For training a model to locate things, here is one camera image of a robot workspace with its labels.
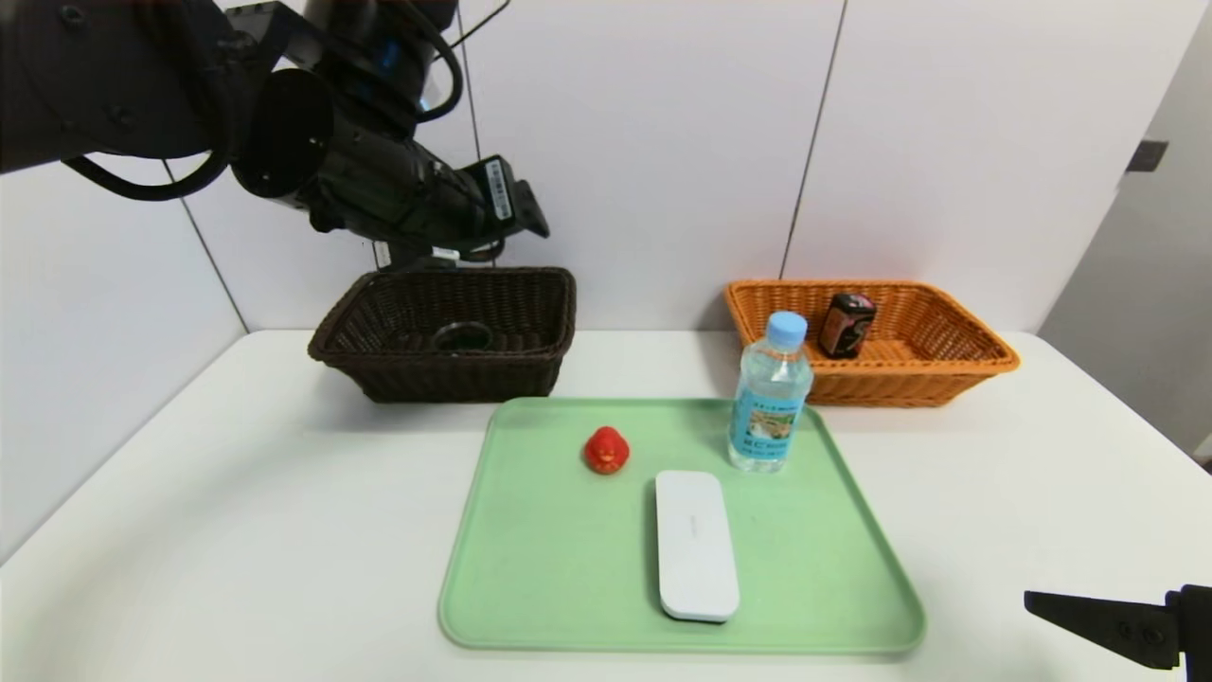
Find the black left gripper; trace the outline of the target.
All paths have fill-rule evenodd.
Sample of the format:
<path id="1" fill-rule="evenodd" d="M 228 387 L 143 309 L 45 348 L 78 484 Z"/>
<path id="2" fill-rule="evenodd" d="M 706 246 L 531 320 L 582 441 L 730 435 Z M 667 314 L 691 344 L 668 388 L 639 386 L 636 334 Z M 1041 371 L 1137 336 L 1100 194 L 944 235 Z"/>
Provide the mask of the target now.
<path id="1" fill-rule="evenodd" d="M 486 157 L 456 170 L 427 159 L 425 241 L 438 247 L 490 247 L 518 227 L 541 239 L 550 227 L 527 180 L 511 180 L 511 168 L 501 156 Z"/>

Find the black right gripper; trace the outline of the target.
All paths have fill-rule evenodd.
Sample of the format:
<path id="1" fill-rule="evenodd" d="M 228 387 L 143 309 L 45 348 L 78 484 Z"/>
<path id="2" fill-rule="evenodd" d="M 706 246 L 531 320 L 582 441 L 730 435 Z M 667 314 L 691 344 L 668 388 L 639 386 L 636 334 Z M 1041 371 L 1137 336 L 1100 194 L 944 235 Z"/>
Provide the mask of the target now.
<path id="1" fill-rule="evenodd" d="M 1211 681 L 1211 588 L 1179 590 L 1179 618 L 1167 604 L 1027 591 L 1027 613 L 1151 670 L 1179 666 L 1187 681 Z"/>

